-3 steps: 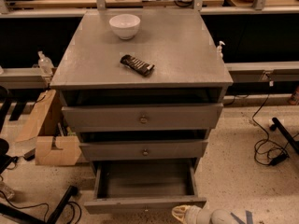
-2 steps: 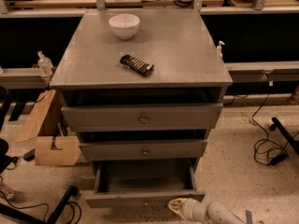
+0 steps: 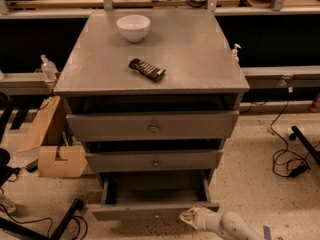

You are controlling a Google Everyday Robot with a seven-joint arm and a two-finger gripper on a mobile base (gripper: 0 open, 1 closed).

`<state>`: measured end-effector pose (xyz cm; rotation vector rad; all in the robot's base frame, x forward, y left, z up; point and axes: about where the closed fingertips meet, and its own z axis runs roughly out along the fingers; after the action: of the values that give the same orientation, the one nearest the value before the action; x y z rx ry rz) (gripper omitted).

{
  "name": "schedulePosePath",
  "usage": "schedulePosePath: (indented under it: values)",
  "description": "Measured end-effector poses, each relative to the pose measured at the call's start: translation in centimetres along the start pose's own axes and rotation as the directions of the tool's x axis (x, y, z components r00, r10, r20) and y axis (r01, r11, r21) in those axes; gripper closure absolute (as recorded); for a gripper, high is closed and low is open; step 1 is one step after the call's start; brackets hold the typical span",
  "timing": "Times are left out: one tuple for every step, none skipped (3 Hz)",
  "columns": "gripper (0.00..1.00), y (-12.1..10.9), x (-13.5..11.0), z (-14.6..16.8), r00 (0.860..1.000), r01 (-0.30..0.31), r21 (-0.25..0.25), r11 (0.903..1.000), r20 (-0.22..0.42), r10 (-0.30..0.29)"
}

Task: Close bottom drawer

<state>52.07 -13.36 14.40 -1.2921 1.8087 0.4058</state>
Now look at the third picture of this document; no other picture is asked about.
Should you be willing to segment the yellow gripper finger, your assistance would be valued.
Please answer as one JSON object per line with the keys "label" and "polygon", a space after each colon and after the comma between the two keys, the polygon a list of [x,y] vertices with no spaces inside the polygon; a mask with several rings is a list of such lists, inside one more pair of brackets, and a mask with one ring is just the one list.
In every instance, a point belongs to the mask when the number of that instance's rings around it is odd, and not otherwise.
{"label": "yellow gripper finger", "polygon": [[195,216],[198,212],[198,207],[192,207],[188,210],[182,211],[179,215],[179,218],[184,223],[188,224],[189,226],[192,226],[193,228],[197,228],[195,224]]}

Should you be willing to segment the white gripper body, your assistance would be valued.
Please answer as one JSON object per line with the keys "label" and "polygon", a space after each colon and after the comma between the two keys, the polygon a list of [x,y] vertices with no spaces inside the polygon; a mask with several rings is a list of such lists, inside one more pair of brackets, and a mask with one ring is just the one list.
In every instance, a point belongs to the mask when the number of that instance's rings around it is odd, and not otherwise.
{"label": "white gripper body", "polygon": [[198,230],[218,233],[221,229],[222,215],[202,207],[194,217],[194,224]]}

